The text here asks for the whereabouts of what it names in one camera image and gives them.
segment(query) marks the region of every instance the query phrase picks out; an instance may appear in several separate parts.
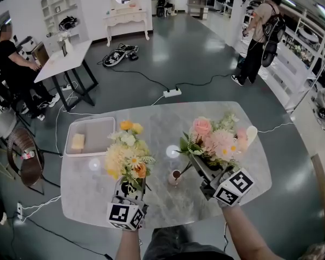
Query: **wicker chair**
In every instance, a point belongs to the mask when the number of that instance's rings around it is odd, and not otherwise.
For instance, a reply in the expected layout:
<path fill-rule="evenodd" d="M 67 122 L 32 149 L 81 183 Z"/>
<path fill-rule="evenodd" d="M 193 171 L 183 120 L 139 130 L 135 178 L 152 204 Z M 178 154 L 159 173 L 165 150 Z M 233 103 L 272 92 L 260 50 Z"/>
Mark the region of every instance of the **wicker chair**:
<path fill-rule="evenodd" d="M 35 151 L 35 156 L 30 159 L 23 159 L 21 169 L 19 170 L 13 158 L 13 146 L 16 145 L 22 152 L 27 149 Z M 32 188 L 40 179 L 60 187 L 48 180 L 43 176 L 44 156 L 43 153 L 50 153 L 61 155 L 60 153 L 51 152 L 39 149 L 34 141 L 33 136 L 26 128 L 15 128 L 9 136 L 7 145 L 7 158 L 12 169 L 21 177 L 23 184 L 29 189 L 44 195 L 42 184 L 42 192 Z"/>

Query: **black and white marker cube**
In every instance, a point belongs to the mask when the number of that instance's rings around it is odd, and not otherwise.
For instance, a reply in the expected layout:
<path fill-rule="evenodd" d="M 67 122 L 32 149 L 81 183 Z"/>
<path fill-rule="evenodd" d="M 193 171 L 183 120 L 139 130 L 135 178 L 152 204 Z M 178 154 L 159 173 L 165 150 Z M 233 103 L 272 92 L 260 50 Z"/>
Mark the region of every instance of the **black and white marker cube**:
<path fill-rule="evenodd" d="M 107 204 L 107 221 L 118 229 L 136 230 L 144 217 L 138 205 Z"/>
<path fill-rule="evenodd" d="M 234 206 L 249 190 L 255 182 L 249 173 L 241 168 L 230 178 L 222 182 L 216 190 L 214 197 L 228 206 Z"/>

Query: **small cup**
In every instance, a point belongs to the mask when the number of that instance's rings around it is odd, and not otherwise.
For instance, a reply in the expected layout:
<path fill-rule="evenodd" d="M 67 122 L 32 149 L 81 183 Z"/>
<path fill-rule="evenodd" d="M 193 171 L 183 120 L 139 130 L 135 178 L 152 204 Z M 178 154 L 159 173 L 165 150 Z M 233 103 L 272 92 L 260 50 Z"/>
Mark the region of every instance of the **small cup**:
<path fill-rule="evenodd" d="M 177 186 L 182 180 L 182 177 L 180 176 L 180 171 L 179 170 L 174 170 L 170 173 L 170 175 L 168 176 L 168 182 L 172 185 L 172 186 Z"/>

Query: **orange rose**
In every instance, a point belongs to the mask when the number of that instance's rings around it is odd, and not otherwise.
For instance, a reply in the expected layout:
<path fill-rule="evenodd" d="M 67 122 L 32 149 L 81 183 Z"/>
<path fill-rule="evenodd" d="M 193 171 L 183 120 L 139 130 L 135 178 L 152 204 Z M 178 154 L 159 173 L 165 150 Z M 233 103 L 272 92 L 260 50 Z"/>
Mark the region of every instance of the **orange rose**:
<path fill-rule="evenodd" d="M 142 163 L 142 164 L 139 164 L 138 166 L 136 166 L 135 171 L 137 172 L 139 178 L 146 178 L 147 168 L 146 168 L 145 163 Z"/>
<path fill-rule="evenodd" d="M 132 128 L 132 122 L 131 121 L 129 121 L 129 120 L 125 120 L 125 121 L 122 121 L 121 123 L 120 123 L 120 129 L 122 129 L 122 130 L 130 130 L 131 128 Z"/>

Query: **sponge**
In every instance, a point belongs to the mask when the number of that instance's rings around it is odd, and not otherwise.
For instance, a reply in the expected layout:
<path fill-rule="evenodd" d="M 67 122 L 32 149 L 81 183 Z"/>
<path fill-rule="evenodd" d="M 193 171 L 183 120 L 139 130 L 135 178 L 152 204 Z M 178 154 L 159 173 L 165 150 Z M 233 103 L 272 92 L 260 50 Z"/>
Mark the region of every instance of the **sponge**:
<path fill-rule="evenodd" d="M 72 138 L 71 148 L 73 150 L 82 150 L 85 147 L 85 136 L 82 134 L 74 134 Z"/>

